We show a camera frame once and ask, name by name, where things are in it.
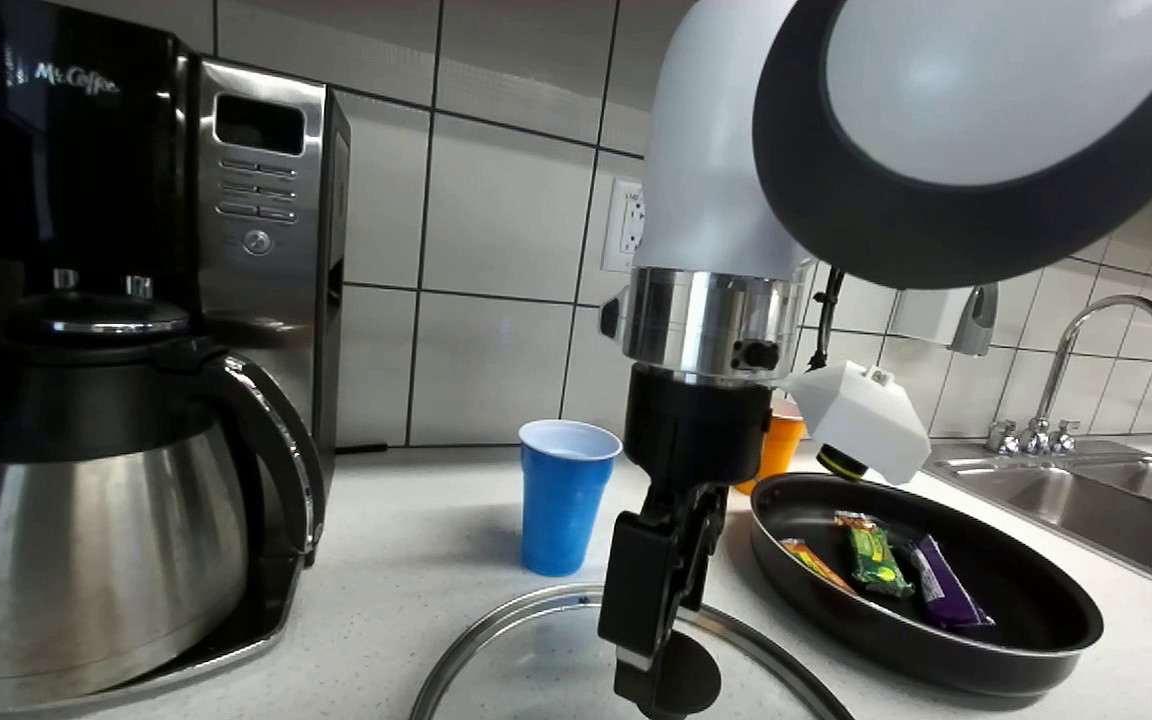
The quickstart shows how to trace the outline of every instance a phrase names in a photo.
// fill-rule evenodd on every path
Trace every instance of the stainless steel carafe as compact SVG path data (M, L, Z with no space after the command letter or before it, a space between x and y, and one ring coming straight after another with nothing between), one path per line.
M184 311L27 300L0 330L0 708L165 668L223 623L254 564L308 564L318 506L290 403L191 341Z

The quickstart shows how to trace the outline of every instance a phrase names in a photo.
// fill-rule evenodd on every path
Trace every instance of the faucet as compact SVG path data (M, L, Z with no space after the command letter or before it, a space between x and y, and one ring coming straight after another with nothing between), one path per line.
M1102 309L1121 309L1121 305L1131 305L1131 309L1143 309L1152 317L1152 300L1149 297L1102 297L1096 305L1088 305L1079 317L1068 319L1058 343L1055 343L1055 361L1051 361L1051 372L1049 372L1049 386L1042 386L1042 395L1041 395L1041 410L1033 411L1026 430L1016 434L1016 425L1002 430L996 451L998 456L1049 456L1049 451L1073 451L1073 430L1058 425L1055 437L1049 430L1051 419L1051 403L1055 403L1055 393L1058 393L1058 380L1064 380L1064 367L1068 367L1068 351L1075 349L1085 326L1102 311Z

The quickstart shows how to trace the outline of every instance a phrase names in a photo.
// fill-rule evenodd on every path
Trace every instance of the glass lid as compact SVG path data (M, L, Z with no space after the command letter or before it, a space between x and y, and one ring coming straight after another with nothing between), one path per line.
M467 630L423 680L412 720L641 720L612 693L614 649L595 635L601 587L525 597ZM846 720L846 708L782 649L703 608L680 634L720 666L720 720Z

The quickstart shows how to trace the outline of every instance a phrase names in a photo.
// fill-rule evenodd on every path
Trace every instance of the coffee maker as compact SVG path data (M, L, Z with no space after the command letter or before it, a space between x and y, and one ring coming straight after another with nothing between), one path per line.
M122 535L129 548L195 541L160 562L165 623L191 597L187 571L223 581L208 608L187 608L195 630L132 635L116 668L83 649L132 623L59 641L72 668L101 671L52 686L10 686L25 666L0 652L0 708L144 697L281 635L325 527L342 188L332 87L195 56L166 34L0 0L0 571L47 556L69 556L57 571L92 571L72 568L74 545L52 527L87 525L87 501L107 512L111 487L132 484L144 493L122 510L166 519ZM47 517L34 487L74 477ZM27 548L2 510L39 510L57 548ZM39 611L15 597L0 608Z

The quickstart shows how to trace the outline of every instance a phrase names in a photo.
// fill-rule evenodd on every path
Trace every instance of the electrical outlet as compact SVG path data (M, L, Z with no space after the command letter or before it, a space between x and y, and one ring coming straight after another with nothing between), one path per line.
M602 235L602 269L628 274L632 251L643 241L643 185L614 178L612 208L608 208L608 235Z

